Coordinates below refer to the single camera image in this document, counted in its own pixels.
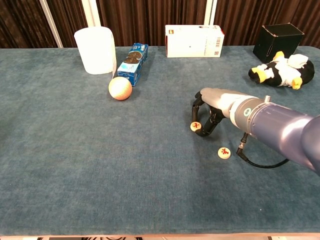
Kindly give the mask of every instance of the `barcode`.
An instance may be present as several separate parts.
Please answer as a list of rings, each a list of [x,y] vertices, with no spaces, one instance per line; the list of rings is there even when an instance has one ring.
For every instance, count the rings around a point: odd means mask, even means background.
[[[215,44],[215,47],[216,47],[216,48],[219,48],[219,47],[220,47],[220,41],[221,41],[221,37],[218,37],[218,38],[216,39],[216,44]]]

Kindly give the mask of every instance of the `white cardboard box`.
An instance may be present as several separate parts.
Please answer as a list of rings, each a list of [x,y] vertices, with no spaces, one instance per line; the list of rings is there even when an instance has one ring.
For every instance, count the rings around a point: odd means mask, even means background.
[[[165,25],[168,58],[218,58],[225,34],[218,25]]]

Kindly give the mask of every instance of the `curtain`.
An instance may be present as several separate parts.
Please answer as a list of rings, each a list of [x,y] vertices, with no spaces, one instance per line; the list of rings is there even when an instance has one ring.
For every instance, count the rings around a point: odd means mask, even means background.
[[[0,0],[0,48],[56,48],[39,0]]]
[[[218,0],[214,24],[224,45],[255,45],[262,25],[292,23],[304,33],[300,45],[320,47],[318,0]]]
[[[88,27],[81,0],[47,0],[64,48],[77,47],[74,34]]]
[[[207,0],[97,0],[116,46],[165,45],[165,25],[202,25]]]

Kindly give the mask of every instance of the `black and white plush toy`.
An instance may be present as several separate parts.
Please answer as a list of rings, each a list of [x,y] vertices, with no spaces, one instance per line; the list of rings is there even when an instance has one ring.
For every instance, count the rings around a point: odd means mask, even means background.
[[[314,78],[315,68],[305,55],[293,54],[285,58],[284,53],[278,51],[271,62],[251,68],[248,74],[257,84],[298,90]]]

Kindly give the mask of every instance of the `table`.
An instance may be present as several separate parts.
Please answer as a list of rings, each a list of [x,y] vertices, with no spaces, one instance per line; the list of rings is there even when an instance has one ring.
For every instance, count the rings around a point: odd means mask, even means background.
[[[118,66],[129,49],[116,48]],[[319,49],[296,50],[316,69],[298,91],[252,82],[248,70],[261,64],[252,51],[166,58],[151,46],[132,95],[117,101],[112,76],[86,73],[76,48],[0,49],[0,236],[319,234],[318,175],[291,161],[245,163],[235,154],[243,133],[228,119],[208,137],[190,130],[205,87],[320,113]],[[245,152],[283,160],[253,138]]]

